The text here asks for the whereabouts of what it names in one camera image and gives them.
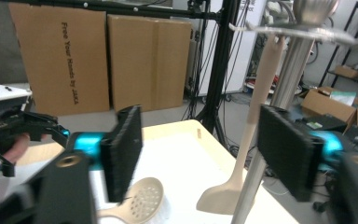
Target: cardboard box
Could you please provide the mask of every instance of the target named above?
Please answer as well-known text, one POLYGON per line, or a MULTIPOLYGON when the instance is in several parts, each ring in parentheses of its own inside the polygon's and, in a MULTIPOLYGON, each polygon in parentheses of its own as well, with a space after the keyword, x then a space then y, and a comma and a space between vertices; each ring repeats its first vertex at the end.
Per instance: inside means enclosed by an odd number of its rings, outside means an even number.
POLYGON ((191 24, 185 21, 108 16, 112 95, 116 111, 180 106, 191 24))
POLYGON ((36 112, 110 109, 105 13, 10 4, 36 112))
POLYGON ((358 98, 355 98, 352 106, 330 99, 323 92, 337 91, 330 87, 321 87, 310 90, 302 103, 303 112, 308 116, 330 114, 345 121, 348 128, 352 124, 358 125, 358 98))
POLYGON ((342 65, 338 65, 336 66, 336 69, 334 71, 336 74, 339 74, 341 76, 344 77, 350 77, 350 78, 355 78, 358 77, 358 71, 351 69, 349 67, 346 66, 342 66, 342 65))

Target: gray floor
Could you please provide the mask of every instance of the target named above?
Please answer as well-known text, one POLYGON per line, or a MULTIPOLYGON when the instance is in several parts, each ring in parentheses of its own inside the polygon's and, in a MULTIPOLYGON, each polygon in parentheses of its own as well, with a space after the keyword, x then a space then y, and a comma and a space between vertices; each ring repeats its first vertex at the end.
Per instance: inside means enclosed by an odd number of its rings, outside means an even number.
MULTIPOLYGON (((241 140, 249 108, 250 96, 245 93, 237 93, 233 95, 232 99, 231 102, 225 102, 222 105, 219 115, 223 125, 226 126, 229 142, 231 145, 234 145, 238 144, 241 140)), ((290 109, 293 114, 293 119, 301 118, 300 103, 301 99, 299 98, 295 98, 293 101, 293 106, 290 109)), ((184 100, 183 105, 177 108, 144 112, 142 114, 143 126, 147 127, 179 121, 184 115, 187 106, 188 101, 184 100)), ((198 112, 200 112, 202 107, 203 104, 200 102, 198 112)), ((69 129, 72 133, 94 131, 107 132, 114 127, 116 122, 116 116, 113 110, 103 113, 59 117, 59 123, 63 127, 69 129)), ((312 210, 312 203, 296 202, 279 180, 265 177, 264 187, 299 223, 329 223, 325 213, 319 214, 312 210)), ((315 191, 322 194, 325 193, 324 188, 316 188, 315 191)), ((327 201, 327 198, 315 194, 312 201, 324 202, 327 201)))

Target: wall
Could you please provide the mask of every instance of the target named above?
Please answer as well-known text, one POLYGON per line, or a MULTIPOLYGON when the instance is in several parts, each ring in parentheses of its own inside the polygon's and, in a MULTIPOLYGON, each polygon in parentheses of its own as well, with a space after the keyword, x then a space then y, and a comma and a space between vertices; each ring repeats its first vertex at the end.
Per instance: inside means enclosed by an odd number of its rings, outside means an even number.
MULTIPOLYGON (((335 28, 339 30, 343 30, 349 16, 351 15, 351 11, 353 10, 353 7, 355 5, 355 0, 341 0, 336 13, 332 16, 335 28)), ((325 23, 327 26, 330 26, 330 21, 327 21, 325 23)), ((348 29, 348 32, 352 35, 355 35, 356 31, 358 29, 358 10, 356 11, 356 14, 353 16, 351 26, 348 29)), ((324 74, 324 70, 326 69, 328 62, 330 61, 331 56, 333 55, 335 45, 330 43, 323 43, 319 47, 319 56, 315 63, 307 65, 304 73, 304 81, 307 84, 312 84, 317 86, 322 79, 322 76, 324 74)), ((346 50, 348 48, 340 47, 338 54, 331 66, 331 69, 333 70, 335 67, 335 64, 340 64, 345 56, 346 50)), ((353 64, 358 63, 358 50, 354 50, 350 58, 347 60, 347 64, 353 64)), ((333 75, 327 75, 326 79, 324 81, 324 86, 330 85, 333 82, 335 76, 333 75)), ((342 90, 342 91, 356 91, 358 95, 358 83, 347 80, 344 78, 339 78, 335 88, 342 90)))

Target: floor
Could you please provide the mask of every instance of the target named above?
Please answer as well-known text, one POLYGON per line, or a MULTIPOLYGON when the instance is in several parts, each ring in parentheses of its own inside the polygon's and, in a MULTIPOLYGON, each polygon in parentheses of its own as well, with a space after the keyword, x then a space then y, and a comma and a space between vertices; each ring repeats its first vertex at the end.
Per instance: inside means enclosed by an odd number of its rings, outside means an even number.
MULTIPOLYGON (((231 145, 237 145, 241 141, 249 102, 249 94, 236 93, 232 95, 231 102, 224 102, 222 104, 219 111, 222 125, 226 128, 227 139, 231 145)), ((300 103, 301 99, 296 97, 293 101, 293 106, 290 109, 292 112, 292 119, 301 118, 300 103)), ((180 121, 187 106, 188 100, 185 99, 183 105, 180 107, 144 112, 142 114, 143 126, 147 127, 180 121)), ((202 107, 203 104, 200 100, 200 103, 198 104, 198 112, 200 112, 202 107)), ((70 130, 71 133, 94 131, 108 132, 115 126, 116 122, 116 116, 113 110, 103 113, 59 117, 59 123, 70 130)), ((329 223, 325 213, 320 214, 312 210, 312 202, 325 202, 328 200, 328 198, 323 196, 323 194, 325 194, 324 188, 315 188, 317 193, 314 194, 310 203, 298 203, 278 179, 265 177, 263 186, 299 223, 329 223)))

